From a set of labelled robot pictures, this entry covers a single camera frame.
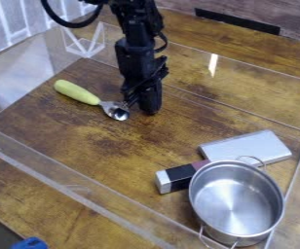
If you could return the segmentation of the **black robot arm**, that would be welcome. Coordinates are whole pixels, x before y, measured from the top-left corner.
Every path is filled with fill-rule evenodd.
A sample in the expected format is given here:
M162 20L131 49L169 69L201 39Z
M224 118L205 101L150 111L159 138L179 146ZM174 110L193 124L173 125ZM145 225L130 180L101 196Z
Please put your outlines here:
M169 74L167 57L155 56L167 45L163 17L154 0L81 0L102 7L109 5L125 37L115 43L121 74L125 77L125 104L138 104L154 115L162 107L162 80Z

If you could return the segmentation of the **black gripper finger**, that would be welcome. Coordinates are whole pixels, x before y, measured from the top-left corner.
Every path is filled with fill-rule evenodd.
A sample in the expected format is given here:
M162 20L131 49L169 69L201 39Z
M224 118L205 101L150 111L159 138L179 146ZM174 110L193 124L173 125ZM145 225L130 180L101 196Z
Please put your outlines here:
M162 107L162 82L158 81L151 89L151 114L155 114Z
M154 113L151 88L143 89L139 92L138 107L147 115Z

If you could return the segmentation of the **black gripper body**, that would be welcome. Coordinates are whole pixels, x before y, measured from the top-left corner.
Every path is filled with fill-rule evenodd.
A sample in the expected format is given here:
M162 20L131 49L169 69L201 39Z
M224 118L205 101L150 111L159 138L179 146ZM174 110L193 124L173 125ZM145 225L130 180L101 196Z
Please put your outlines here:
M122 38L115 44L115 52L121 74L125 77L121 92L126 104L131 106L138 104L139 92L153 88L169 74L167 58L163 55L154 56L154 39L149 39L143 46L135 46L127 42L127 38Z

